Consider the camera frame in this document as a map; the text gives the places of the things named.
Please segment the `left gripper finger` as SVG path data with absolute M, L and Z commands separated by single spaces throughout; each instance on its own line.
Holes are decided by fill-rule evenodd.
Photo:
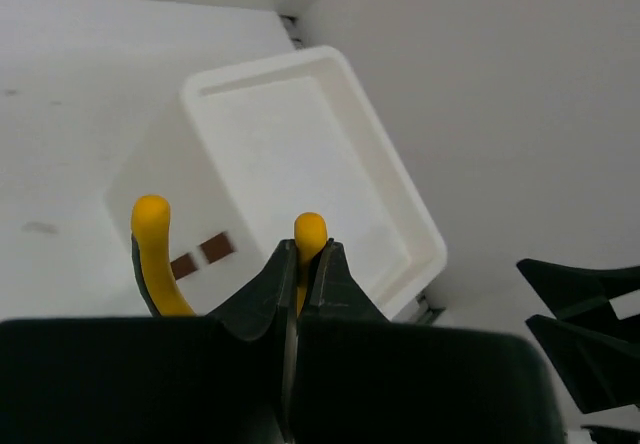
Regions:
M 297 327 L 294 439 L 372 442 L 380 397 L 370 338 L 389 321 L 352 277 L 341 243 L 329 240 L 306 276 Z

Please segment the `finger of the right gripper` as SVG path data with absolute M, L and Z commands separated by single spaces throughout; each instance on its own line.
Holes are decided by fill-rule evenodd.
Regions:
M 639 267 L 584 269 L 523 259 L 519 272 L 559 320 L 592 312 L 617 319 L 611 300 L 639 290 Z
M 584 414 L 639 405 L 639 316 L 619 318 L 603 294 L 540 298 L 526 325 Z

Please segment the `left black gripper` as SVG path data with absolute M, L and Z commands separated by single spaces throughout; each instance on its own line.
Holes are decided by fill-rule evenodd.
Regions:
M 4 322 L 2 441 L 564 441 L 548 373 L 524 340 L 309 317 L 297 346 L 296 286 L 285 239 L 215 321 Z

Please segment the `drawer brown handle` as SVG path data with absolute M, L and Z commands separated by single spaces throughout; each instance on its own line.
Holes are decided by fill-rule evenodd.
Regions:
M 185 253 L 174 259 L 171 263 L 171 271 L 176 281 L 183 279 L 198 270 L 198 266 L 190 253 Z

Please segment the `yellow black pliers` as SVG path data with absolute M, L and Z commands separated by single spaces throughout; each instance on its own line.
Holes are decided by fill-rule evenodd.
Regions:
M 193 316 L 195 311 L 179 290 L 169 260 L 171 208 L 158 195 L 140 197 L 134 204 L 130 227 L 132 260 L 139 265 L 140 293 L 154 316 Z M 311 263 L 325 247 L 328 232 L 321 215 L 307 212 L 294 222 L 298 256 L 296 312 L 300 313 L 310 287 Z

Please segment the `white drawer cabinet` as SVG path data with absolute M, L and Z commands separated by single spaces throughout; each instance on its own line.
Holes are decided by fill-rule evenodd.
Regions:
M 207 313 L 251 280 L 302 213 L 321 215 L 350 272 L 394 317 L 445 268 L 445 242 L 344 56 L 330 47 L 190 76 L 105 194 L 120 236 L 135 201 L 170 204 L 177 281 Z

